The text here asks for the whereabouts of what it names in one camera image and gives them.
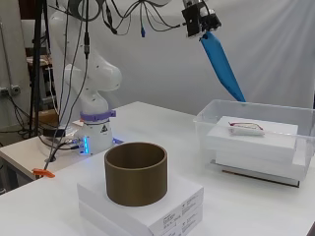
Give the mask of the black and silver robot hand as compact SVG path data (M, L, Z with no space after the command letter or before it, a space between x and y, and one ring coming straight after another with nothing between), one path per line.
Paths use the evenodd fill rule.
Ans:
M210 9L205 0L182 0L181 11L187 28L187 36L193 37L204 31L217 30L221 27L214 9Z

